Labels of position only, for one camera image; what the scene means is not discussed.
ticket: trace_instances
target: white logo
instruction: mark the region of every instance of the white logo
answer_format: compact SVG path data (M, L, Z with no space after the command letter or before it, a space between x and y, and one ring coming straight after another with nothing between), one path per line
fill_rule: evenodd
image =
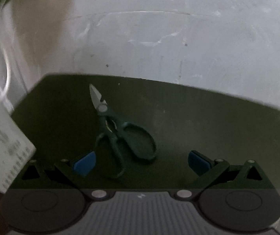
M140 198L140 199L142 199L142 198L143 198L143 197L145 197L145 196L146 196L146 195L145 195L145 194L143 194L143 193L142 193L142 194L137 195L137 197L138 197L138 198Z

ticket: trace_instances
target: silver screw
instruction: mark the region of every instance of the silver screw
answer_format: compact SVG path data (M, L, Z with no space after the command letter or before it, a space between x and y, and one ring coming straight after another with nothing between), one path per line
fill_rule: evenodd
M189 190L182 189L177 192L177 196L180 198L189 198L192 196L192 192Z
M98 199L101 199L101 198L104 198L107 193L104 191L104 190L94 190L91 195L94 197L94 198L98 198Z
M107 111L107 105L106 104L101 104L100 106L98 106L98 111L99 112L106 112Z

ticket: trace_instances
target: metal blade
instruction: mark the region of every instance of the metal blade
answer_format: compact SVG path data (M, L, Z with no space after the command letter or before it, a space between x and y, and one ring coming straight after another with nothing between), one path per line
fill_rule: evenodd
M97 109L100 104L106 104L106 101L102 100L101 93L92 84L90 84L90 95L95 109Z

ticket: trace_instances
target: white paper card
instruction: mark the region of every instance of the white paper card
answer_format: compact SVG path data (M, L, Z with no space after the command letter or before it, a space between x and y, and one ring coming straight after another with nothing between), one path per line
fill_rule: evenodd
M6 192L34 152L34 145L0 103L0 192Z

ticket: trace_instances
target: green scissors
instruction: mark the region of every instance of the green scissors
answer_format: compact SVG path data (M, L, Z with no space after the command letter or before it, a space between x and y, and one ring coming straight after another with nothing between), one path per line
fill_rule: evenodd
M115 162L118 165L120 171L110 178L117 179L124 174L126 170L125 162L121 153L120 145L118 141L122 140L126 143L128 149L132 153L132 156L138 161L145 161L151 163L156 158L156 144L153 137L144 128L134 123L130 123L121 119L102 98L100 92L90 84L90 95L94 108L97 110L97 114L100 121L101 133L96 138L95 147L97 149L102 140L109 142L110 151L114 155ZM129 129L132 129L136 134L145 135L148 138L150 145L150 151L145 149L145 143L137 137L135 134L129 134Z

